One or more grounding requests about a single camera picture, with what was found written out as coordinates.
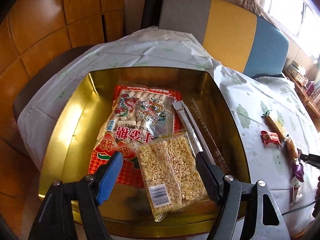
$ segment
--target black cable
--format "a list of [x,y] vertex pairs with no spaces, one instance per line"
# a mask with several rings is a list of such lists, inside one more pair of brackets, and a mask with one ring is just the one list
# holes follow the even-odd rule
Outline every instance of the black cable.
[[319,199],[320,199],[320,197],[319,197],[319,198],[317,198],[315,201],[311,202],[310,204],[307,204],[307,205],[304,205],[304,206],[301,206],[301,207],[298,207],[298,208],[295,208],[295,209],[289,210],[289,211],[287,211],[287,212],[284,212],[282,215],[284,216],[284,215],[289,214],[289,213],[291,213],[291,212],[294,212],[294,211],[298,211],[298,210],[301,210],[301,209],[307,208],[307,207],[309,207],[309,206],[313,205],[314,203],[316,203]]

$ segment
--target purple candy wrapper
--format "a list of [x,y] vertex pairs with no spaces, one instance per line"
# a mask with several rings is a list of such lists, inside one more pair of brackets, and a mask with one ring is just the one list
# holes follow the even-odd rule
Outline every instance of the purple candy wrapper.
[[292,163],[292,174],[298,179],[298,181],[304,182],[303,165],[301,163],[299,163],[298,165],[296,165],[295,163]]

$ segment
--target snack package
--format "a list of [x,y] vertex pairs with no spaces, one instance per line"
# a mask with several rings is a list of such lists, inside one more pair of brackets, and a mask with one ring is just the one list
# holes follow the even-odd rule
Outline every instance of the snack package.
[[290,206],[293,206],[303,198],[302,182],[298,181],[296,177],[293,177],[291,179],[291,186]]
[[296,177],[298,181],[304,182],[303,165],[299,163],[299,161],[298,164],[292,163],[292,175]]
[[177,91],[117,85],[112,113],[102,125],[92,151],[89,174],[120,151],[124,164],[117,182],[143,187],[135,141],[144,144],[160,134],[180,130],[180,120],[172,107],[172,102],[180,99]]
[[187,132],[137,145],[137,156],[155,221],[207,198]]
[[302,150],[300,150],[298,148],[297,148],[297,150],[298,150],[298,158],[300,159],[300,155],[302,154]]
[[281,120],[278,118],[277,114],[275,112],[272,112],[272,110],[268,110],[263,115],[265,116],[267,124],[272,128],[274,132],[277,133],[280,140],[285,140],[288,132]]
[[279,137],[275,132],[261,131],[261,138],[265,145],[268,143],[274,143],[281,145]]
[[293,162],[297,162],[298,160],[298,149],[296,147],[296,144],[291,136],[287,136],[285,140],[285,145],[287,146],[288,153],[290,158],[293,159]]

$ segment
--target window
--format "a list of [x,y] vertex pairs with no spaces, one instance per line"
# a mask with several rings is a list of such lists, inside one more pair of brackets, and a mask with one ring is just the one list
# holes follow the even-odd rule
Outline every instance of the window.
[[265,0],[263,8],[294,36],[306,54],[319,58],[320,19],[303,0]]

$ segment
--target blue cushion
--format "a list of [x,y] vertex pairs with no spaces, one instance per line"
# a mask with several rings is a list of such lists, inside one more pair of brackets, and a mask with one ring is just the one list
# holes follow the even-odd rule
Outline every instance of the blue cushion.
[[249,77],[280,75],[288,48],[287,37],[271,23],[257,16],[256,33],[243,73]]

